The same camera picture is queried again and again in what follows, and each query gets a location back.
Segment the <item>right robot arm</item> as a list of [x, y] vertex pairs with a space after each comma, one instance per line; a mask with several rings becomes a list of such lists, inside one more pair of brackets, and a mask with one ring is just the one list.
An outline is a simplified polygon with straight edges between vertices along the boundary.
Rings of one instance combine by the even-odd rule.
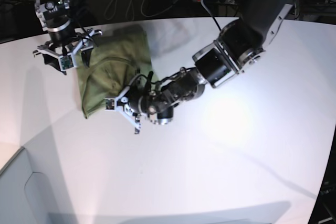
[[42, 55], [44, 63], [66, 74], [79, 66], [79, 55], [84, 66], [90, 66], [91, 52], [97, 46], [95, 38], [102, 31], [84, 28], [80, 23], [87, 0], [35, 0], [35, 14], [49, 40], [37, 46], [34, 56]]

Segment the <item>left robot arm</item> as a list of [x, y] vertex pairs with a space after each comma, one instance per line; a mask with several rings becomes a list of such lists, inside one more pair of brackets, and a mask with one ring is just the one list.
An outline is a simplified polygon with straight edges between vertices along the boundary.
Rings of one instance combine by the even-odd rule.
[[272, 38], [271, 27], [281, 21], [289, 0], [242, 0], [241, 15], [222, 27], [218, 37], [193, 55], [194, 66], [159, 81], [146, 77], [145, 85], [135, 76], [115, 98], [106, 99], [109, 110], [121, 113], [139, 133], [141, 116], [153, 124], [172, 121], [180, 103], [200, 97], [206, 85], [218, 88], [242, 74], [260, 59], [265, 43]]

